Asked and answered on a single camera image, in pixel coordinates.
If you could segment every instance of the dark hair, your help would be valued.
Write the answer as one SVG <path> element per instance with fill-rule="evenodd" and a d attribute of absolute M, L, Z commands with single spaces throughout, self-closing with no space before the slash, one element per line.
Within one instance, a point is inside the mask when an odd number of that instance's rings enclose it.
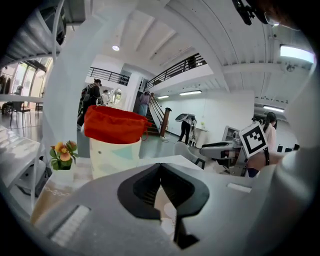
<path fill-rule="evenodd" d="M 263 131 L 266 132 L 267 128 L 269 127 L 269 124 L 270 124 L 271 122 L 276 122 L 276 121 L 277 121 L 276 114 L 273 113 L 273 112 L 269 112 L 269 113 L 266 115 L 266 118 L 265 118 L 265 123 L 264 123 Z"/>
<path fill-rule="evenodd" d="M 94 79 L 94 82 L 95 83 L 100 83 L 100 86 L 101 86 L 101 80 L 100 79 Z"/>

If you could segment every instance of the red drawstring bag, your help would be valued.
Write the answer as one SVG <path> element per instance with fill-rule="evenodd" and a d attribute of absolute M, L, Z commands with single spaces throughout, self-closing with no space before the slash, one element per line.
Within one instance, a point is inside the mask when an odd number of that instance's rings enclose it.
<path fill-rule="evenodd" d="M 85 136 L 112 144 L 138 142 L 150 125 L 144 116 L 108 106 L 92 105 L 84 116 Z"/>

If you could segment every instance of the ceiling light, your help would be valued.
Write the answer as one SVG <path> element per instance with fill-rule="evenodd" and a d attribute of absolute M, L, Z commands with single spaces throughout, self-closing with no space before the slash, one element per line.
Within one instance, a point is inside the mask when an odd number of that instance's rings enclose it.
<path fill-rule="evenodd" d="M 284 112 L 285 110 L 283 108 L 277 108 L 273 106 L 263 106 L 264 109 L 266 110 L 273 110 L 273 111 L 278 111 L 278 112 Z"/>
<path fill-rule="evenodd" d="M 112 46 L 112 49 L 115 50 L 115 51 L 119 51 L 120 50 L 119 46 L 117 46 L 117 45 Z"/>
<path fill-rule="evenodd" d="M 169 98 L 169 96 L 168 95 L 164 95 L 164 96 L 160 96 L 160 97 L 158 97 L 157 99 L 165 99 L 165 98 Z"/>
<path fill-rule="evenodd" d="M 187 91 L 187 92 L 181 92 L 179 93 L 181 96 L 184 96 L 184 95 L 190 95 L 190 94 L 201 94 L 202 91 L 200 90 L 193 90 L 193 91 Z"/>
<path fill-rule="evenodd" d="M 315 55 L 313 53 L 287 45 L 280 46 L 280 56 L 297 58 L 312 64 L 315 63 Z"/>

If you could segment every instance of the white cup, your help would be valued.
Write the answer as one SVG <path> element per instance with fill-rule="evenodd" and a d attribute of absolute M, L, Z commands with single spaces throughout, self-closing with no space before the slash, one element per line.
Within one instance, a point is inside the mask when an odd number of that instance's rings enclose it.
<path fill-rule="evenodd" d="M 93 179 L 138 166 L 141 138 L 130 144 L 112 144 L 90 138 Z"/>

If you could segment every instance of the white ceiling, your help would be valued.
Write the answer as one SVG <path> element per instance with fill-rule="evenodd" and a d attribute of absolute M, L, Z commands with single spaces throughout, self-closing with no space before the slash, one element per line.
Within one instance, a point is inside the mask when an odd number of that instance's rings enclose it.
<path fill-rule="evenodd" d="M 93 0 L 93 12 L 106 1 Z M 157 75 L 199 52 L 214 77 L 184 87 L 253 90 L 257 103 L 285 107 L 303 86 L 311 65 L 279 57 L 281 44 L 312 52 L 300 31 L 272 28 L 257 18 L 245 25 L 231 0 L 140 0 L 105 42 L 102 54 Z M 293 72 L 286 70 L 288 64 L 296 66 Z"/>

